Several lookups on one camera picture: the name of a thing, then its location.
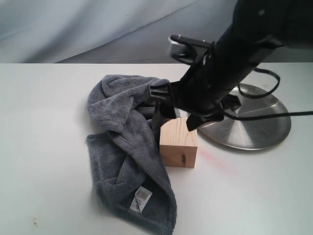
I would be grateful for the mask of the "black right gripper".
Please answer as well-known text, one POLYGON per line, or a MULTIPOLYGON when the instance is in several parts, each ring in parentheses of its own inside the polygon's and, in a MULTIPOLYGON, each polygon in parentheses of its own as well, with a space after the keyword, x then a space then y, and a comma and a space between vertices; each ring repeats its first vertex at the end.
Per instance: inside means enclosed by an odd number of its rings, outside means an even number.
POLYGON ((193 63, 177 82, 149 86, 147 101, 155 104, 152 129, 159 131, 169 120, 176 119, 176 107, 188 111, 188 131, 209 122, 224 120, 226 110, 241 107, 239 98, 230 93, 230 64, 227 61, 193 63))

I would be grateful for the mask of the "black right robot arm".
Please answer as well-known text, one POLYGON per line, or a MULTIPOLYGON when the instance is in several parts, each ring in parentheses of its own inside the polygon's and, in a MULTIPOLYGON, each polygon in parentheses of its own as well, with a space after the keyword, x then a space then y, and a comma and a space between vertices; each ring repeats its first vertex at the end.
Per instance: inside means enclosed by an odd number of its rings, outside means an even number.
POLYGON ((175 109, 189 113, 189 131, 232 117, 241 106, 231 91, 252 71, 274 76, 258 65, 280 47, 313 46, 310 0, 240 0, 232 23, 216 42, 180 35, 169 37, 170 54, 189 69, 177 82, 150 86, 154 120, 175 119, 175 109))

